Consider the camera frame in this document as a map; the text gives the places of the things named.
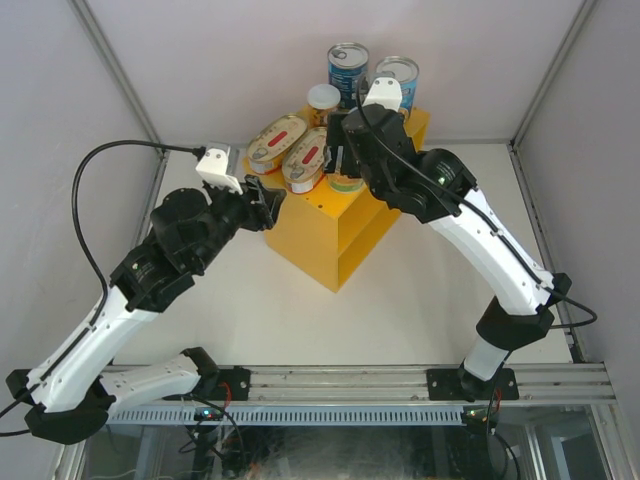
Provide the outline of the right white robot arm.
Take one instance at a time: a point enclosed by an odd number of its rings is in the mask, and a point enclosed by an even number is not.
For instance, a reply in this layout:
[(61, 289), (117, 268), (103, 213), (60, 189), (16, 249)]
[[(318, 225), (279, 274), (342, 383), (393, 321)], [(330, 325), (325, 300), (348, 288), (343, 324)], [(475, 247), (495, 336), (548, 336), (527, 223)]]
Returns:
[(327, 169), (360, 178), (374, 198), (443, 236), (482, 275), (494, 296), (462, 361), (467, 399), (492, 391), (509, 355), (546, 337), (553, 307), (571, 287), (535, 264), (490, 207), (475, 176), (449, 150), (418, 151), (400, 114), (372, 104), (328, 117)]

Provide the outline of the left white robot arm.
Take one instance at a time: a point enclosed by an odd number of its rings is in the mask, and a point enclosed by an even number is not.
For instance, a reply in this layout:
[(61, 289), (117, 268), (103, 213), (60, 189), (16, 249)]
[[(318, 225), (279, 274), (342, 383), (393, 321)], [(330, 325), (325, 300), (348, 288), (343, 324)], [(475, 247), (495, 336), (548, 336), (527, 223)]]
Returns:
[(115, 268), (96, 306), (40, 366), (11, 372), (6, 384), (32, 436), (79, 443), (118, 413), (171, 396), (206, 400), (219, 368), (201, 347), (161, 364), (107, 373), (105, 367), (143, 326), (194, 286), (240, 229), (272, 229), (286, 197), (253, 175), (237, 190), (205, 184), (168, 194), (150, 215), (151, 229)]

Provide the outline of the right aluminium corner post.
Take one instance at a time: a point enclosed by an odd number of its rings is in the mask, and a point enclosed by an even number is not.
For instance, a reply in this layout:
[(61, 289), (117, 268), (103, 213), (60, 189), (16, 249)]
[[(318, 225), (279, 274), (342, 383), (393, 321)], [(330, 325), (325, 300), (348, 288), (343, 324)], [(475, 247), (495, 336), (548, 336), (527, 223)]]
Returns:
[(571, 55), (578, 39), (599, 4), (599, 0), (584, 0), (580, 2), (578, 10), (562, 37), (562, 40), (560, 41), (560, 44), (556, 49), (540, 84), (535, 90), (534, 96), (529, 102), (525, 113), (520, 120), (512, 139), (510, 140), (509, 145), (512, 150), (517, 150), (524, 141), (543, 101), (547, 97), (551, 87), (554, 85), (556, 78)]

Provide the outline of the small can white lid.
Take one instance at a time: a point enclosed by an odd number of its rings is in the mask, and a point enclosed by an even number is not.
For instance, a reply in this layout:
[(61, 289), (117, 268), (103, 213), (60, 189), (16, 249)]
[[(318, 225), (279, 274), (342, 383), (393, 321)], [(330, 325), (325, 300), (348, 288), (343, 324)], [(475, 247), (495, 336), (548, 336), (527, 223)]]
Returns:
[(309, 121), (312, 127), (327, 125), (328, 116), (340, 104), (339, 90), (330, 84), (318, 84), (307, 93), (307, 104), (310, 108)]
[(351, 178), (338, 173), (326, 175), (329, 187), (338, 193), (353, 193), (360, 190), (364, 184), (361, 178)]

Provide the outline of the gold oval fish tin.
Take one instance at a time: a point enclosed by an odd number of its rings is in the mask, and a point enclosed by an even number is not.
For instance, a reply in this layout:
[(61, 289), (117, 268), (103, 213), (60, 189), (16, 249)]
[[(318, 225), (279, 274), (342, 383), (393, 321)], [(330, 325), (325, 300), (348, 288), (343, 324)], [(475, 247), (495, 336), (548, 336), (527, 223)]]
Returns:
[(291, 147), (306, 133), (307, 121), (299, 114), (278, 117), (265, 127), (246, 150), (249, 166), (257, 174), (277, 170)]
[(285, 186), (290, 192), (308, 193), (323, 178), (326, 139), (327, 128), (316, 127), (292, 146), (281, 167)]

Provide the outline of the aluminium corner post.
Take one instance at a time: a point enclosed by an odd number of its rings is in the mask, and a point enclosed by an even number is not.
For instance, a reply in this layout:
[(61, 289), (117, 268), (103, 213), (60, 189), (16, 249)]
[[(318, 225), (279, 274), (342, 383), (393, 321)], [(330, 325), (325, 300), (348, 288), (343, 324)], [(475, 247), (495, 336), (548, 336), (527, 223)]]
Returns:
[(540, 84), (535, 90), (534, 96), (529, 102), (525, 113), (520, 120), (512, 139), (510, 140), (509, 145), (512, 150), (517, 150), (524, 141), (543, 101), (547, 97), (551, 87), (554, 85), (556, 78), (571, 55), (578, 39), (599, 4), (599, 0), (584, 0), (580, 2), (578, 10), (562, 37), (562, 40), (560, 41), (560, 44), (556, 49)]
[(143, 105), (133, 83), (122, 66), (111, 42), (104, 33), (90, 3), (85, 0), (69, 0), (68, 5), (76, 16), (87, 39), (94, 48), (131, 114), (144, 132), (146, 139), (154, 143), (160, 143), (160, 136), (153, 125), (147, 109)]

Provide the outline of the aluminium front rail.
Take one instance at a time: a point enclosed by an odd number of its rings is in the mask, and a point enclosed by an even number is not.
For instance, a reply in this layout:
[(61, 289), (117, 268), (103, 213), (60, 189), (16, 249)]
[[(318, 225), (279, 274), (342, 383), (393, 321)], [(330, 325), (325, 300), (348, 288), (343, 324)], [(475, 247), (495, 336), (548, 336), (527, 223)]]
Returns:
[[(454, 404), (471, 397), (457, 369), (408, 366), (253, 366), (230, 368), (213, 398), (253, 404)], [(513, 405), (610, 404), (616, 400), (602, 364), (509, 365), (482, 389)]]

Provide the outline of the light blue Progresso soup can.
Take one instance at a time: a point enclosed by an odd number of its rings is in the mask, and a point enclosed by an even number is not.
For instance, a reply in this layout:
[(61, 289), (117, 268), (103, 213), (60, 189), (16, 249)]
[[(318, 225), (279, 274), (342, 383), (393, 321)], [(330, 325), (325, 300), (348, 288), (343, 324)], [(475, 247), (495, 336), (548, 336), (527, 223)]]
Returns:
[(377, 76), (393, 77), (400, 83), (402, 91), (400, 112), (408, 119), (413, 109), (420, 73), (418, 64), (408, 57), (387, 56), (376, 64), (375, 73)]

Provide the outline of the dark blue soup can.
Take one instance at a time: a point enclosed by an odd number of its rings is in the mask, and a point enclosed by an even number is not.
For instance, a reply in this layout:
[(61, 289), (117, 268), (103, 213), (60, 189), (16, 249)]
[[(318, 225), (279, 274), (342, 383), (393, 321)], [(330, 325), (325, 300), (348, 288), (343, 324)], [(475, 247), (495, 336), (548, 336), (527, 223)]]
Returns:
[(340, 107), (356, 106), (358, 79), (368, 72), (368, 49), (356, 42), (333, 45), (327, 52), (329, 83), (340, 92)]

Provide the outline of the left aluminium corner post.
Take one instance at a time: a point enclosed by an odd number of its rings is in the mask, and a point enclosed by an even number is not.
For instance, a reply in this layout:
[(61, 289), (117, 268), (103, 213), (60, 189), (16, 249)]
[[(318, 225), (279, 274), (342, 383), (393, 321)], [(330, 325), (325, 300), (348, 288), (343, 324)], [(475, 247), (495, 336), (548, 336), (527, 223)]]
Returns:
[(160, 143), (160, 136), (153, 125), (147, 109), (143, 105), (133, 83), (122, 66), (111, 42), (104, 33), (90, 3), (85, 0), (69, 0), (68, 5), (76, 16), (87, 39), (94, 48), (131, 114), (144, 132), (146, 139), (154, 143)]

